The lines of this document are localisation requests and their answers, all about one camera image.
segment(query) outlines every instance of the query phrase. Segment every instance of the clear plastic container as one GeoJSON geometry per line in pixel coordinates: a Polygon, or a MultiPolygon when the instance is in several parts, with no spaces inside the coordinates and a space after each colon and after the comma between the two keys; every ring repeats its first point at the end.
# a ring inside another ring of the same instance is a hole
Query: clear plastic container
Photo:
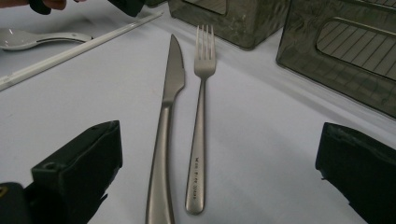
{"type": "Polygon", "coordinates": [[[212,24],[215,34],[241,49],[254,49],[280,29],[290,0],[169,0],[172,17],[194,26],[212,24]]]}
{"type": "Polygon", "coordinates": [[[146,6],[157,7],[159,4],[166,2],[166,0],[146,0],[146,6]]]}
{"type": "Polygon", "coordinates": [[[276,61],[396,118],[396,0],[291,0],[276,61]]]}

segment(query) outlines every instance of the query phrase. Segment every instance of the silverware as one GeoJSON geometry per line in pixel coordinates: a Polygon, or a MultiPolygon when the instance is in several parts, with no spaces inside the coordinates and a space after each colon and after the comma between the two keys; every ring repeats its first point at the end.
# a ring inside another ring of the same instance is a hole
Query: silverware
{"type": "Polygon", "coordinates": [[[109,41],[119,35],[123,35],[129,31],[133,30],[134,28],[137,28],[149,21],[159,18],[162,14],[163,14],[162,11],[154,13],[152,15],[149,15],[145,18],[140,19],[139,21],[122,26],[121,28],[119,28],[117,30],[114,30],[114,31],[107,33],[105,35],[101,35],[93,40],[90,40],[90,41],[83,43],[81,45],[78,45],[72,49],[69,49],[62,53],[54,55],[54,56],[52,56],[48,59],[45,59],[41,62],[34,63],[28,67],[23,68],[22,70],[15,72],[15,73],[12,73],[12,74],[4,76],[4,77],[0,77],[0,91],[5,90],[6,88],[11,87],[17,83],[20,83],[29,77],[33,77],[47,69],[50,69],[53,66],[56,66],[60,63],[64,63],[67,60],[72,59],[85,51],[96,48],[99,45],[104,44],[107,41],[109,41]]]}
{"type": "Polygon", "coordinates": [[[92,40],[90,35],[79,33],[32,34],[23,30],[0,28],[0,49],[21,50],[54,41],[74,41],[85,43],[92,40]]]}
{"type": "Polygon", "coordinates": [[[163,103],[148,186],[147,224],[175,223],[168,180],[168,149],[172,124],[172,107],[177,93],[183,87],[183,58],[177,39],[172,35],[163,87],[163,103]]]}
{"type": "Polygon", "coordinates": [[[216,71],[215,36],[213,26],[197,27],[194,72],[201,78],[194,136],[192,139],[190,170],[186,193],[186,209],[197,215],[205,206],[205,84],[216,71]]]}

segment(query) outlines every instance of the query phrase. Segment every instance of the stainless steel knife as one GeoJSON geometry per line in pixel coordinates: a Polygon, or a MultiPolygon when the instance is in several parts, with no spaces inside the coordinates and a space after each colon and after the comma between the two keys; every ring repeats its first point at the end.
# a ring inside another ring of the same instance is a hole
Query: stainless steel knife
{"type": "Polygon", "coordinates": [[[147,224],[175,223],[168,178],[168,151],[172,124],[172,107],[178,92],[184,87],[184,65],[180,45],[174,35],[171,36],[163,103],[158,122],[154,156],[148,186],[147,224]]]}

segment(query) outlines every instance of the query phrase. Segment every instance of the human hand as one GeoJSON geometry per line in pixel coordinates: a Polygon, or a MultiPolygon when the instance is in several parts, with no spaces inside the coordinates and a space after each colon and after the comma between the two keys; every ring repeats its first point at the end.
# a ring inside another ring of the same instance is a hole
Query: human hand
{"type": "MultiPolygon", "coordinates": [[[[75,2],[85,2],[86,0],[74,0],[75,2]]],[[[66,0],[43,0],[47,7],[63,10],[66,7],[66,0]]],[[[0,0],[0,7],[18,7],[28,5],[28,0],[0,0]]]]}

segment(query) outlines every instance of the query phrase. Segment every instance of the white table surface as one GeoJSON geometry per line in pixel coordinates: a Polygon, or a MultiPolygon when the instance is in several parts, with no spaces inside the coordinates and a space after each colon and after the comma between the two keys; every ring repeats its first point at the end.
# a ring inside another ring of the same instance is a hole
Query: white table surface
{"type": "MultiPolygon", "coordinates": [[[[0,182],[25,187],[30,169],[92,125],[120,121],[123,167],[91,224],[145,222],[149,173],[171,34],[181,46],[186,85],[174,109],[170,184],[177,223],[365,223],[315,169],[324,122],[357,129],[396,147],[396,121],[280,68],[281,31],[252,51],[217,39],[207,82],[205,211],[184,208],[200,79],[193,73],[195,28],[164,14],[131,32],[0,91],[0,182]]],[[[105,0],[68,2],[49,16],[0,9],[0,27],[97,37],[136,21],[105,0]]],[[[76,43],[0,50],[0,76],[76,43]]]]}

